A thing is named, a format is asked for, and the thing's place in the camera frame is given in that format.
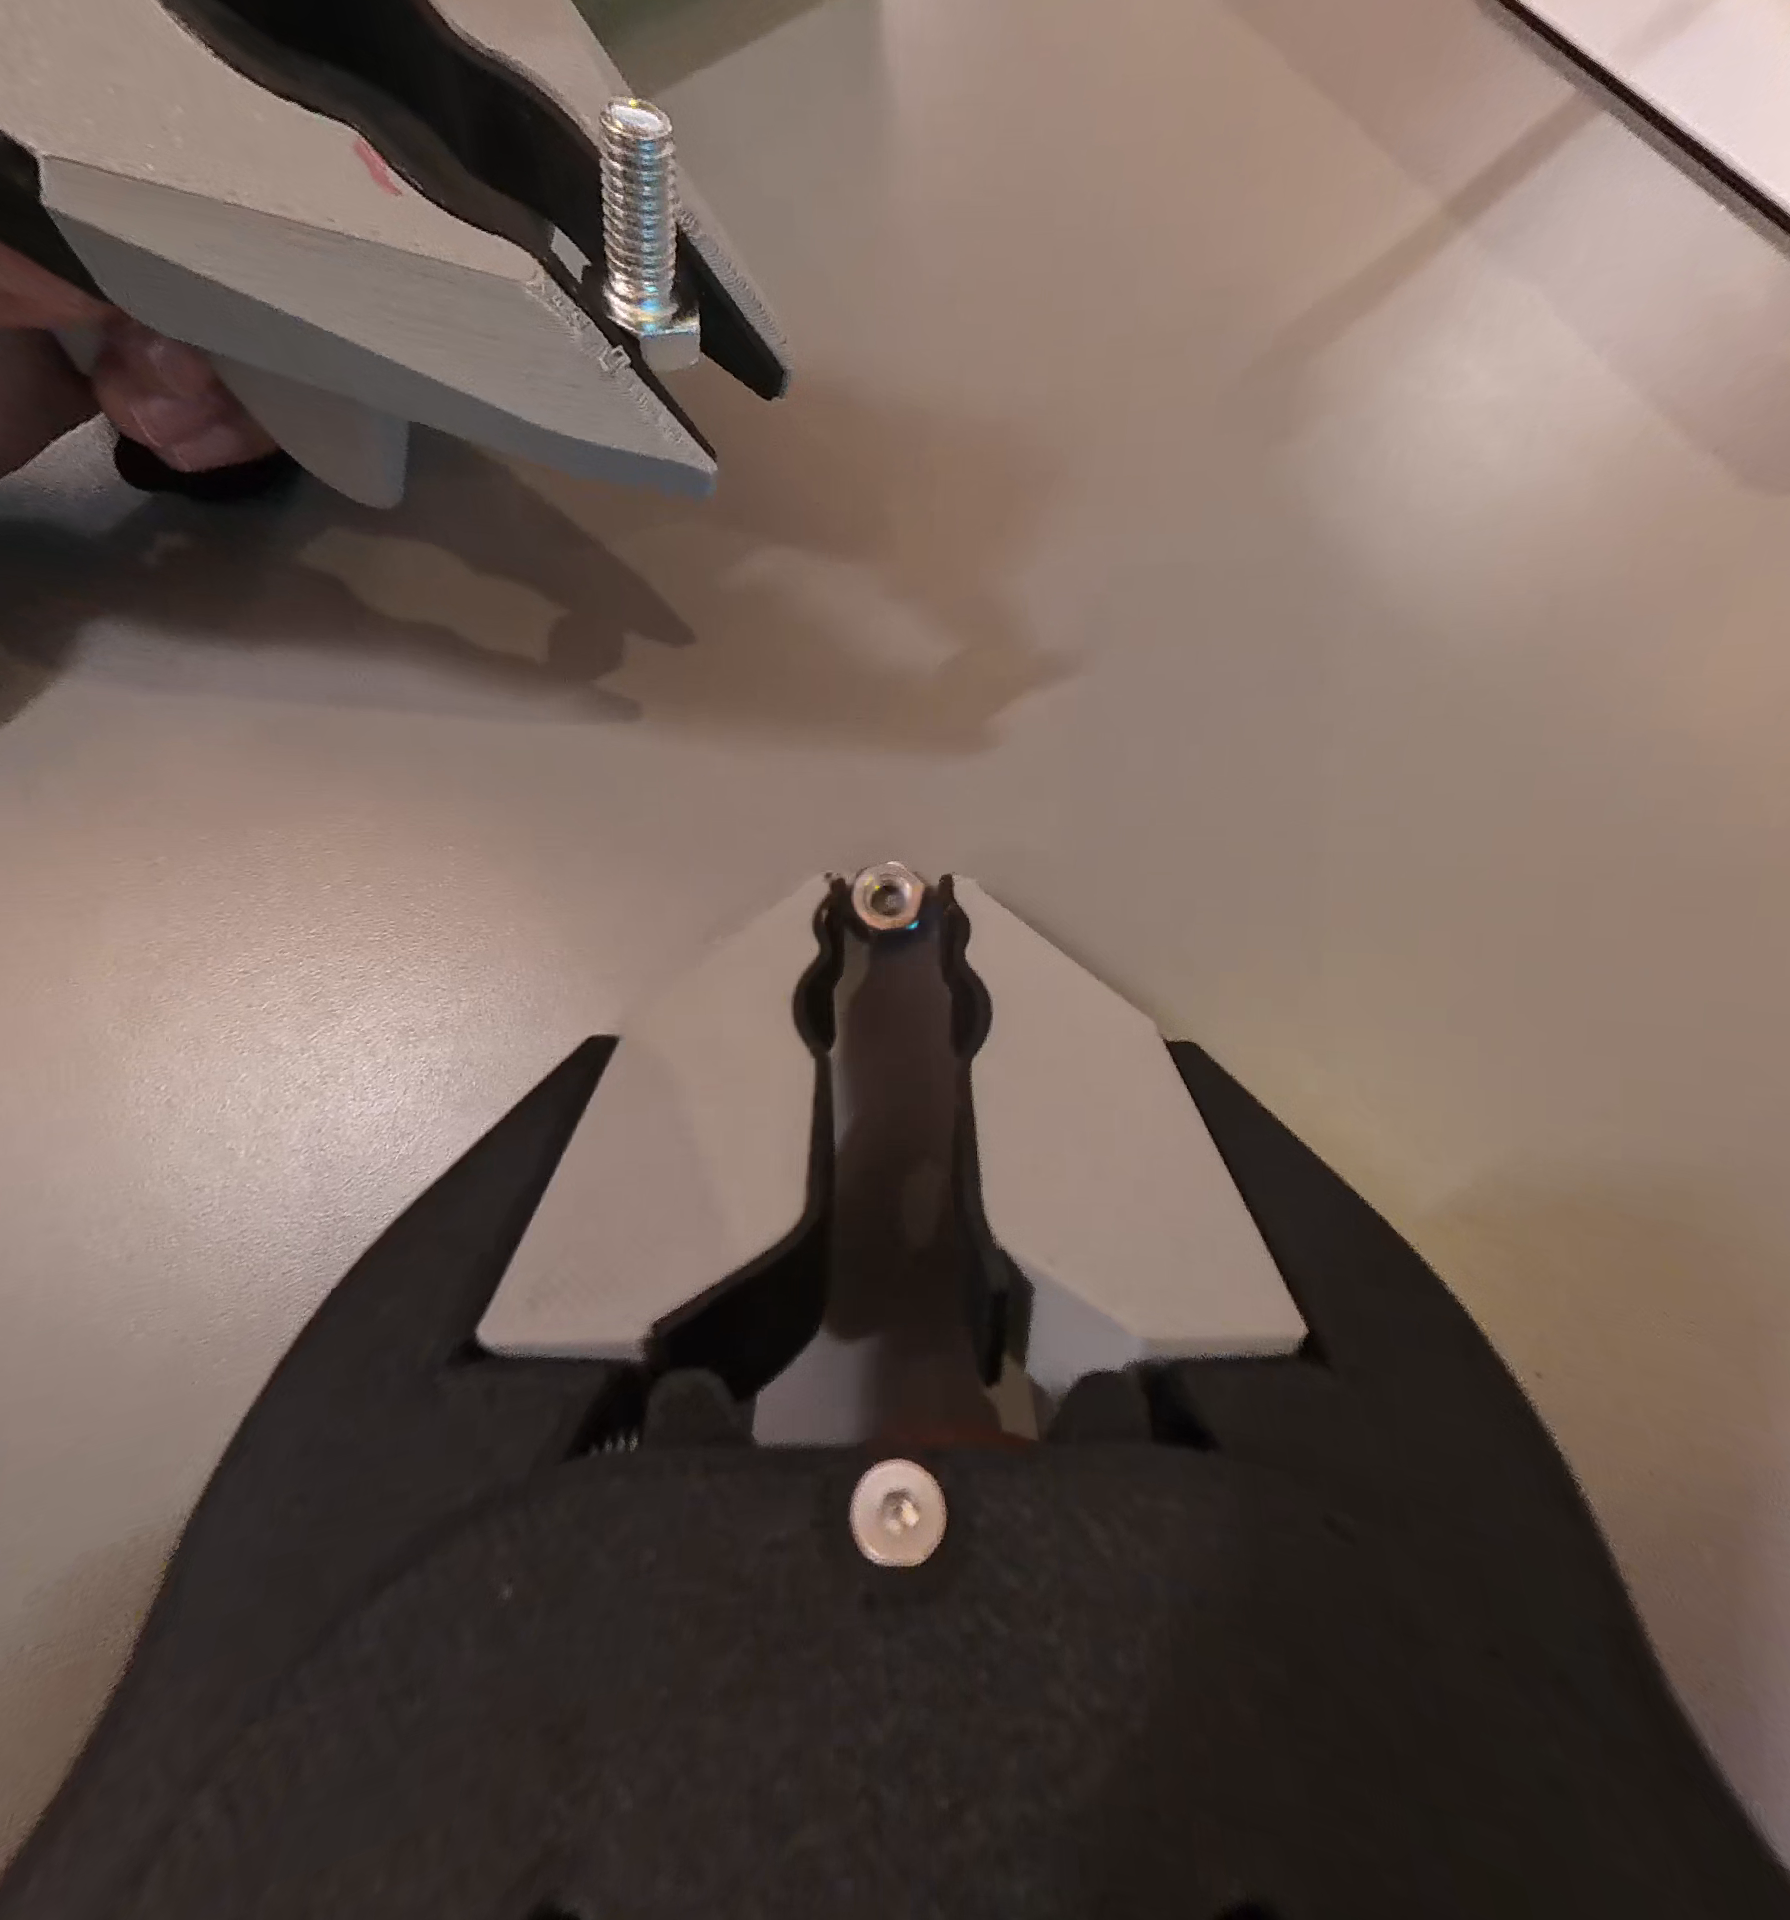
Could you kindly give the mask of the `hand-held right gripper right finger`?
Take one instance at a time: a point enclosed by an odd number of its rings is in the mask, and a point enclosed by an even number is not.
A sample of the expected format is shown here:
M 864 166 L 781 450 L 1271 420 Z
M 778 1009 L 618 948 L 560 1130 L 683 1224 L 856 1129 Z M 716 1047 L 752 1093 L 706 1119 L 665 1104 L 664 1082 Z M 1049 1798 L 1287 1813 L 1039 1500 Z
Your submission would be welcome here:
M 1004 1348 L 1039 1388 L 1125 1366 L 1291 1356 L 1304 1313 L 1161 1027 L 966 876 L 986 1005 L 968 1063 Z

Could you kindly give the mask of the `person's left hand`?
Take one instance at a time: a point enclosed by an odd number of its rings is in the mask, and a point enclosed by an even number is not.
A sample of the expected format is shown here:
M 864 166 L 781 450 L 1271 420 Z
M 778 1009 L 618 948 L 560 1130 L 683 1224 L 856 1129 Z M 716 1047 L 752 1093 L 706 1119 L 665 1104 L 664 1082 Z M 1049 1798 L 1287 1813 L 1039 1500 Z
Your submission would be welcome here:
M 201 353 L 0 241 L 0 480 L 94 416 L 183 474 L 276 452 Z

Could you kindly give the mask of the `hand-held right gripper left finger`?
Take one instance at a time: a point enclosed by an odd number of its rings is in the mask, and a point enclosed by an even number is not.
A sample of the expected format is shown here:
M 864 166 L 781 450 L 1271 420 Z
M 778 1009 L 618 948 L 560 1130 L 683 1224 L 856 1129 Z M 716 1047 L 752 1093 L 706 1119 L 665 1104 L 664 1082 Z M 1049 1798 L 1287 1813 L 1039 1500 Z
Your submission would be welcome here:
M 808 1347 L 829 1295 L 835 902 L 807 879 L 626 1018 L 484 1350 L 706 1372 L 749 1403 Z

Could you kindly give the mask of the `white folding stand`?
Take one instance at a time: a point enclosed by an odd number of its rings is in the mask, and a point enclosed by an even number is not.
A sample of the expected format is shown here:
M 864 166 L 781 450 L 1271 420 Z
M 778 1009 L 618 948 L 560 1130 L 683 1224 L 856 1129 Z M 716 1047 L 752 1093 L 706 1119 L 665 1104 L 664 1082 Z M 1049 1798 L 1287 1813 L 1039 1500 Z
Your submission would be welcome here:
M 1790 239 L 1790 3 L 1505 3 L 1503 12 Z

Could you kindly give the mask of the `small silver bolt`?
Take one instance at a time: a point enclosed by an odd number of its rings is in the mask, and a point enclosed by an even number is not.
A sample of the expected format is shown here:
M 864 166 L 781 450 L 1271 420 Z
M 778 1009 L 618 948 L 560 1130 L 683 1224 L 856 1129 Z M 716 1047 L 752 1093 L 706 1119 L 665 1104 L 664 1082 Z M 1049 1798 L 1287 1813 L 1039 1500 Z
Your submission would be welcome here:
M 596 122 L 599 203 L 598 302 L 652 373 L 701 358 L 701 320 L 683 264 L 675 129 L 668 112 L 632 94 Z

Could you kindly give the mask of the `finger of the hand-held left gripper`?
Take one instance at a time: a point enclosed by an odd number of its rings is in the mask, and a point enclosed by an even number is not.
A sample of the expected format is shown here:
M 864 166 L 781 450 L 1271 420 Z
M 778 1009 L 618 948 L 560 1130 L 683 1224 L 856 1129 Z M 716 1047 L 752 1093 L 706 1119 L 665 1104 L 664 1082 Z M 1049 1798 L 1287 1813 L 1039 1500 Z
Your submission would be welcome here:
M 353 232 L 302 315 L 454 402 L 668 402 L 598 302 L 596 122 L 632 94 L 578 4 L 178 4 L 314 138 L 262 212 Z M 680 141 L 675 131 L 675 157 Z M 676 157 L 701 358 L 783 398 L 785 334 Z
M 701 497 L 716 452 L 578 302 L 162 4 L 0 4 L 0 244 L 206 354 L 292 457 L 400 495 L 389 424 Z

